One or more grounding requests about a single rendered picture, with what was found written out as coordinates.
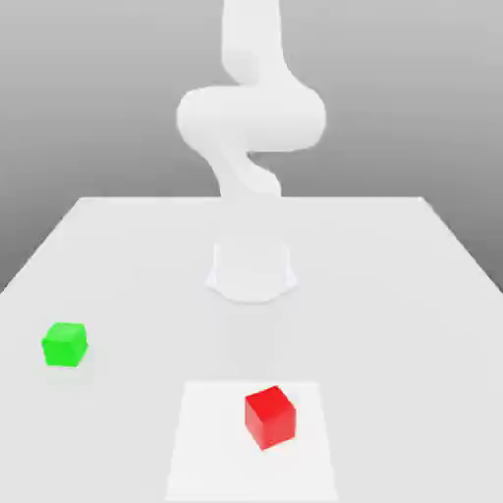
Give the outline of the small red cube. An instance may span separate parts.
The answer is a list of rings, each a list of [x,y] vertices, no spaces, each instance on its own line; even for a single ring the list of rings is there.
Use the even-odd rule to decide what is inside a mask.
[[[293,439],[297,431],[297,410],[277,386],[245,397],[245,426],[261,450]]]

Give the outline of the small green cube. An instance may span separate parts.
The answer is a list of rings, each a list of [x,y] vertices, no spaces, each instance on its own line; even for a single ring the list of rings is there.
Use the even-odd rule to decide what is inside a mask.
[[[88,347],[84,324],[55,322],[42,338],[41,347],[47,365],[77,367]]]

